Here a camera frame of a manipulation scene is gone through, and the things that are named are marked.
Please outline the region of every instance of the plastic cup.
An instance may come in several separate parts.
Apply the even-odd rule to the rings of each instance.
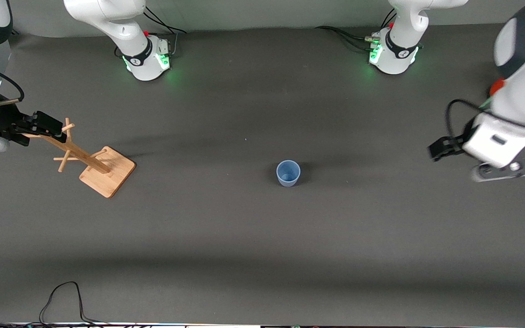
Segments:
[[[293,160],[284,160],[277,166],[277,179],[283,187],[292,187],[300,175],[301,168]]]

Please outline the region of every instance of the wooden pole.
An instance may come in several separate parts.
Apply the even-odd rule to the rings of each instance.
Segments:
[[[96,153],[90,155],[90,157],[96,157],[96,156],[99,156],[100,154],[104,154],[106,152],[107,152],[106,149],[101,149],[100,151],[97,151]]]
[[[66,126],[62,128],[62,132],[66,132],[66,137],[68,141],[72,141],[72,132],[70,129],[75,127],[74,124],[70,124],[70,118],[66,118]]]
[[[66,140],[66,143],[61,143],[60,141],[52,137],[48,137],[46,135],[40,135],[40,137],[48,141],[52,145],[62,149],[65,152],[70,151],[71,156],[78,158],[81,162],[83,162],[84,164],[87,164],[88,166],[90,166],[91,168],[94,168],[95,170],[99,171],[102,174],[108,174],[109,172],[111,172],[111,169],[106,164],[104,164],[103,162],[101,162],[100,160],[94,157],[90,157],[90,154],[88,154],[86,151],[84,151],[79,146],[72,143],[72,141]]]

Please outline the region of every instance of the gray table surface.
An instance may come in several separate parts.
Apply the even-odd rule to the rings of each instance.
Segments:
[[[191,33],[152,82],[107,37],[15,40],[21,110],[138,167],[106,200],[42,140],[0,154],[0,321],[76,280],[100,320],[525,326],[525,179],[475,183],[475,160],[426,148],[449,100],[484,100],[499,29],[431,27],[399,76],[328,31]],[[46,319],[77,320],[73,289]]]

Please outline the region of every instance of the wooden mug tree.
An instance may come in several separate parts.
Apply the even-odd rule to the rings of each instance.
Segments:
[[[66,118],[66,126],[62,128],[62,132],[66,132],[66,143],[45,135],[25,134],[25,136],[44,139],[65,152],[64,157],[54,157],[54,160],[60,161],[58,172],[64,171],[69,160],[79,160],[87,164],[88,167],[82,172],[79,179],[104,197],[111,198],[131,175],[135,169],[135,163],[108,146],[92,155],[88,154],[72,142],[71,129],[73,127],[75,125],[70,123],[69,118]]]

